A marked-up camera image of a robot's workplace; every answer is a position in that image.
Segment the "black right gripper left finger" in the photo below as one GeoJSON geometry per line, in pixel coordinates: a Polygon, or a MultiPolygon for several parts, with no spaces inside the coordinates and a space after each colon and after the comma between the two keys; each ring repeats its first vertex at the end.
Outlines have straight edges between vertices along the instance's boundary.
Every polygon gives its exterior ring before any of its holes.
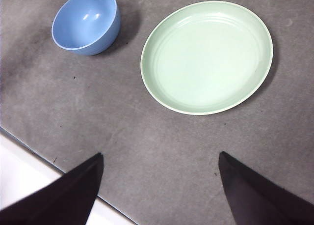
{"type": "Polygon", "coordinates": [[[104,170],[97,153],[48,186],[0,212],[2,225],[84,225],[87,222],[104,170]]]}

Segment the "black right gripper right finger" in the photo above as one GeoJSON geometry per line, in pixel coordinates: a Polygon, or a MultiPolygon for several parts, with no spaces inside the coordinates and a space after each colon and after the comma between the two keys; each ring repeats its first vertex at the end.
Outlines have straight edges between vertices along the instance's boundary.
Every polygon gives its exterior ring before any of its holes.
{"type": "Polygon", "coordinates": [[[218,161],[224,193],[238,225],[312,225],[314,206],[225,151],[218,161]]]}

